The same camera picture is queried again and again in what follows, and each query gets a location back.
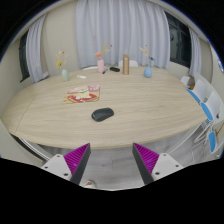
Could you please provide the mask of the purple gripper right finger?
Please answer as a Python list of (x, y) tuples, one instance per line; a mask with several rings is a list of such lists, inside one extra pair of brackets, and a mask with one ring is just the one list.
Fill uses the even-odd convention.
[(158, 154), (137, 143), (133, 144), (132, 153), (145, 185), (183, 169), (169, 154)]

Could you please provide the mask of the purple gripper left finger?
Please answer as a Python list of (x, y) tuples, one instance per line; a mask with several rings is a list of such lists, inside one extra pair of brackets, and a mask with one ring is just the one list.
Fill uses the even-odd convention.
[(42, 166), (42, 169), (79, 185), (90, 154), (90, 144), (87, 143), (66, 155), (56, 154)]

